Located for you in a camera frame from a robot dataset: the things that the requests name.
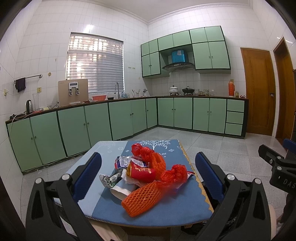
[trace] countertop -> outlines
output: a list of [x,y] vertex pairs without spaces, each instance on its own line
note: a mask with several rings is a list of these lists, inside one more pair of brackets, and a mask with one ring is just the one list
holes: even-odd
[[[103,100],[103,101],[91,101],[91,102],[81,103],[81,104],[66,105],[66,106],[61,106],[61,107],[50,109],[50,110],[39,111],[39,112],[32,113],[32,114],[27,115],[27,116],[16,117],[14,121],[17,121],[17,120],[20,120],[20,119],[26,119],[26,118],[41,115],[41,114],[50,113],[50,112],[53,112],[53,111],[65,110],[65,109],[70,109],[70,108],[75,108],[75,107],[80,107],[80,106],[86,106],[86,105],[92,105],[92,104],[110,103],[110,102],[118,102],[118,101],[125,101],[125,100],[150,99],[150,98],[216,98],[216,99],[236,99],[236,100],[243,100],[243,101],[248,101],[249,100],[249,99],[246,99],[246,98],[234,98],[234,97],[223,97],[223,96],[184,96],[184,95],[179,95],[179,96],[169,96],[169,95],[168,96],[141,96],[141,97],[120,98],[120,99]],[[10,124],[11,122],[12,122],[12,120],[7,120],[5,123]]]

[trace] screw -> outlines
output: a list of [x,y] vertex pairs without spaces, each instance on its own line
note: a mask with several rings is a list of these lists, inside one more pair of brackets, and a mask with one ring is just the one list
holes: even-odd
[[37,178],[36,180],[35,180],[35,183],[36,184],[39,184],[39,183],[41,183],[42,182],[42,179],[39,177],[39,178]]
[[65,180],[68,180],[70,178],[70,175],[69,174],[64,174],[62,175],[62,179],[65,181]]
[[260,180],[259,178],[256,178],[256,179],[255,179],[255,183],[257,183],[257,184],[261,184],[261,180]]
[[235,176],[232,174],[228,174],[227,179],[233,181],[235,179]]

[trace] blue box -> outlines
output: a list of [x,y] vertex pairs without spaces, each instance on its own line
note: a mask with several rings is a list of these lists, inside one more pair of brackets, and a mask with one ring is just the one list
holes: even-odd
[[172,52],[172,63],[188,62],[187,53],[181,49]]

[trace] ceiling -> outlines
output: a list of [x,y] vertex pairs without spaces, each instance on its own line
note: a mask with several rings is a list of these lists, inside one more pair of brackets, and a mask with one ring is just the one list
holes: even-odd
[[201,4],[225,2],[249,4],[249,0],[93,0],[92,2],[126,10],[147,22],[164,14]]

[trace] electric kettle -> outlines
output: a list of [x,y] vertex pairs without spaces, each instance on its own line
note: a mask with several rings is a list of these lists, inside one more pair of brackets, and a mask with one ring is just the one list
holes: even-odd
[[31,100],[27,100],[26,103],[26,114],[31,114],[34,111],[33,102]]

